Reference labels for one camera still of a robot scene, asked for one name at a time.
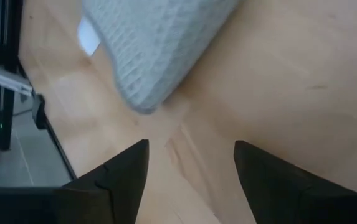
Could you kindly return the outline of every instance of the textured cushion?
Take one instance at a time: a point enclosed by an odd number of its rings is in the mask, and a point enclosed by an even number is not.
[[[201,56],[238,0],[83,0],[107,46],[117,87],[152,113]]]

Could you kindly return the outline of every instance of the gray tile floor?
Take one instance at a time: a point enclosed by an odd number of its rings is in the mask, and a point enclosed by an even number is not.
[[[16,94],[14,112],[31,108]],[[0,152],[0,187],[53,187],[70,182],[63,160],[47,131],[36,128],[31,113],[12,122],[11,150]]]

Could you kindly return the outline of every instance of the white paper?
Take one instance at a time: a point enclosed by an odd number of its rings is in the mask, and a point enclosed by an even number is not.
[[[93,55],[101,43],[98,34],[86,17],[81,18],[79,28],[77,29],[77,37],[79,38],[81,48],[83,48],[88,56]]]

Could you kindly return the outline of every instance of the black object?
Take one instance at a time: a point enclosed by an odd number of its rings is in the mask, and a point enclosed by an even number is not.
[[[42,95],[34,95],[33,99],[33,107],[32,107],[32,116],[34,123],[37,128],[40,130],[44,130],[47,128],[47,120],[45,117],[45,99]]]
[[[141,140],[59,188],[0,189],[0,223],[135,223],[148,171]]]
[[[357,223],[357,193],[247,142],[235,143],[240,184],[258,224]]]

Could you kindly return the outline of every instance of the wooden floor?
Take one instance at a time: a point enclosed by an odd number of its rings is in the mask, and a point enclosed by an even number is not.
[[[357,190],[357,1],[246,0],[151,116],[130,111],[79,0],[26,1],[20,60],[78,175],[151,144],[137,223],[255,223],[233,161],[249,141]]]

